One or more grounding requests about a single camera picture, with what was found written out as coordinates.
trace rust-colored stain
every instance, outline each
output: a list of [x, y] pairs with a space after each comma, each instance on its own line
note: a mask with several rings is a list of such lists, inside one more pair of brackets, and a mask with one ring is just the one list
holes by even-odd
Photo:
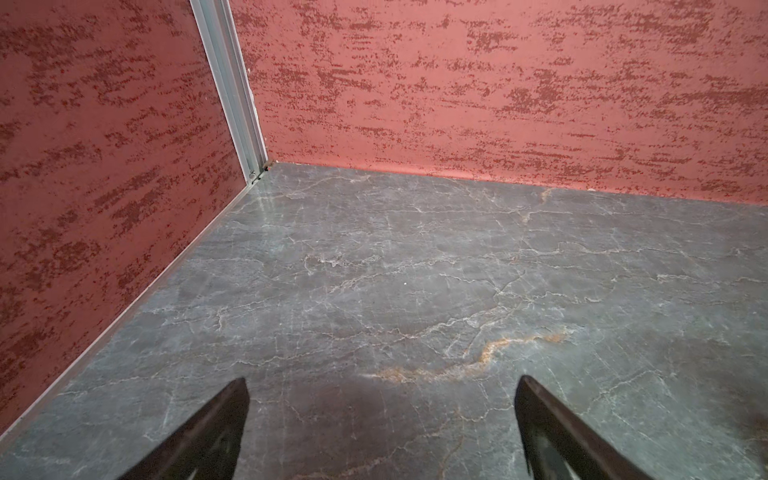
[[768, 5], [231, 0], [278, 161], [768, 203]]
[[472, 378], [482, 374], [486, 368], [491, 364], [494, 355], [499, 350], [510, 346], [513, 343], [532, 343], [535, 341], [543, 341], [547, 343], [562, 343], [568, 338], [569, 332], [549, 333], [546, 335], [535, 334], [529, 335], [518, 339], [502, 338], [493, 342], [488, 342], [480, 352], [480, 357], [473, 363], [458, 364], [451, 366], [447, 369], [432, 371], [427, 369], [403, 369], [401, 367], [394, 367], [391, 369], [385, 369], [381, 372], [370, 373], [366, 376], [374, 379], [381, 379], [390, 383], [414, 383], [418, 381], [422, 382], [443, 382], [443, 381], [455, 381], [460, 379]]
[[244, 181], [188, 2], [0, 12], [3, 431]]

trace marble surface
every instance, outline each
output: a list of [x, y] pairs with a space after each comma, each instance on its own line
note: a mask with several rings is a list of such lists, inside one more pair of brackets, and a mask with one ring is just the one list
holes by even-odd
[[532, 374], [658, 479], [765, 478], [768, 209], [278, 164], [0, 458], [114, 478], [229, 380], [238, 479], [527, 478]]

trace pink wall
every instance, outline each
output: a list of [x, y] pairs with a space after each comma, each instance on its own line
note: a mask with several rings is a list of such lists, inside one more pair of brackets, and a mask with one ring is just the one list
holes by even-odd
[[245, 182], [187, 0], [0, 12], [2, 431]]
[[231, 0], [270, 158], [768, 203], [762, 0]]

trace mottled red pattern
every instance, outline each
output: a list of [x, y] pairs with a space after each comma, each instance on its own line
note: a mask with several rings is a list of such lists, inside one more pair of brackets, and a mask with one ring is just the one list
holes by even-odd
[[768, 203], [768, 3], [231, 0], [279, 161]]
[[187, 0], [0, 14], [2, 431], [244, 181]]

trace metal corner post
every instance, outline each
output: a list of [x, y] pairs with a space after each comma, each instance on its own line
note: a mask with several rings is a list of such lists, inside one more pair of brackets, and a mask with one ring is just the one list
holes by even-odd
[[246, 183], [267, 156], [229, 0], [190, 0]]

